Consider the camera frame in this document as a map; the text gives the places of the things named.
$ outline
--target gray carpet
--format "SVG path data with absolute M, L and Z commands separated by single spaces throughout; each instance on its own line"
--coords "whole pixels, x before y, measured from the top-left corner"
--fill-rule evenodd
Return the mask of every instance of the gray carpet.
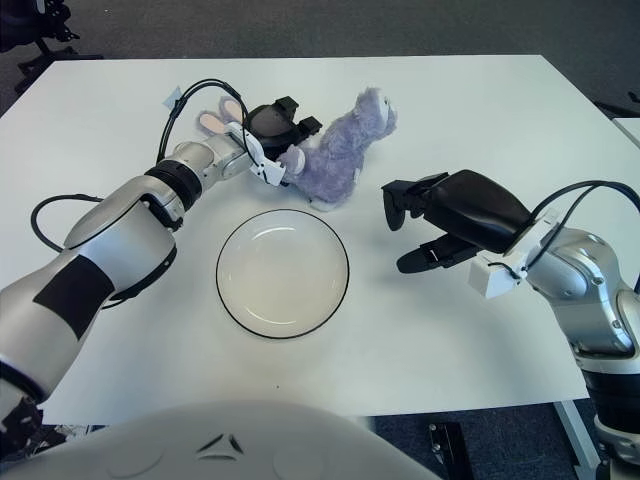
M 590 400 L 576 402 L 595 440 Z M 376 417 L 376 433 L 447 478 L 431 452 L 429 424 L 458 422 L 475 480 L 574 479 L 574 457 L 553 405 Z
M 541 53 L 585 95 L 638 107 L 637 0 L 67 0 L 82 53 L 107 58 Z M 0 113 L 15 64 L 0 55 Z
M 68 0 L 81 53 L 106 58 L 319 57 L 540 53 L 587 97 L 640 110 L 637 0 Z M 0 55 L 0 114 L 19 61 Z M 583 403 L 590 422 L 592 407 Z M 460 421 L 478 479 L 573 478 L 549 405 L 381 417 L 378 432 L 425 465 L 430 421 Z

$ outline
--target pink bunny ear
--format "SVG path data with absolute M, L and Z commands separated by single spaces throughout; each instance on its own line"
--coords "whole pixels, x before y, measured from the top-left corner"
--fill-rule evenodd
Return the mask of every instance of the pink bunny ear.
M 213 113 L 203 112 L 200 114 L 200 125 L 202 125 L 205 129 L 215 134 L 223 134 L 224 133 L 224 123 L 218 117 L 216 117 Z
M 242 108 L 240 104 L 231 97 L 224 97 L 220 100 L 220 113 L 227 122 L 242 123 Z

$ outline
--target purple plush toy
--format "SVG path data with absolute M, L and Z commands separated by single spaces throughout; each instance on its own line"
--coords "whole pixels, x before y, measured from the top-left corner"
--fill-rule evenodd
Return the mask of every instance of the purple plush toy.
M 355 188 L 364 152 L 396 128 L 397 114 L 378 88 L 358 95 L 356 106 L 335 120 L 317 147 L 309 141 L 290 146 L 278 160 L 287 167 L 284 181 L 298 187 L 323 211 L 342 204 Z

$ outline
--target plate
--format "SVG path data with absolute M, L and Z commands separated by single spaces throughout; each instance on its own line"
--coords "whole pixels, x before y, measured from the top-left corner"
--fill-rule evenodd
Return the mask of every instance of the plate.
M 323 325 L 342 303 L 349 260 L 319 218 L 273 210 L 250 218 L 227 239 L 216 268 L 222 303 L 242 327 L 267 338 L 294 338 Z

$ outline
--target stuffed animal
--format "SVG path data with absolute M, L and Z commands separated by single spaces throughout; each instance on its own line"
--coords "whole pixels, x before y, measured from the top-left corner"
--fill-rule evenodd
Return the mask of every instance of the stuffed animal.
M 200 115 L 200 125 L 211 133 L 223 133 L 225 123 L 241 121 L 239 106 L 231 97 L 222 98 L 219 109 L 220 116 Z M 367 148 L 391 134 L 396 120 L 380 89 L 366 89 L 358 95 L 354 109 L 335 120 L 316 147 L 310 141 L 291 145 L 278 157 L 286 167 L 283 181 L 307 195 L 313 208 L 334 209 L 353 193 Z

